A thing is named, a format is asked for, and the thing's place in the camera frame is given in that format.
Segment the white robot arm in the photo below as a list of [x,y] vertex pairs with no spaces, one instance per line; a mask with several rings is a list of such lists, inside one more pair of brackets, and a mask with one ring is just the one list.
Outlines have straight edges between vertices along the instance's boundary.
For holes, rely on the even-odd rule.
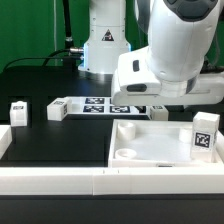
[[216,104],[224,72],[201,72],[224,0],[134,0],[148,45],[119,56],[111,100],[121,106]]

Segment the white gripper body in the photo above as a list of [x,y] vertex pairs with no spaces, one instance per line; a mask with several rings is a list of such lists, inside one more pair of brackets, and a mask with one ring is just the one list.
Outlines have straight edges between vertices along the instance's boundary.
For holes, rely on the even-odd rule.
[[111,84],[114,105],[203,105],[224,99],[224,72],[200,74],[189,83],[165,85],[147,68],[147,52],[144,47],[119,56]]

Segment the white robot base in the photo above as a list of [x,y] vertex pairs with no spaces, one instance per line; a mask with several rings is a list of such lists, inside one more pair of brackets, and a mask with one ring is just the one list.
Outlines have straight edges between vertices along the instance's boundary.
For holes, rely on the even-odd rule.
[[80,71],[113,74],[121,54],[131,50],[126,40],[126,0],[90,0],[90,32]]

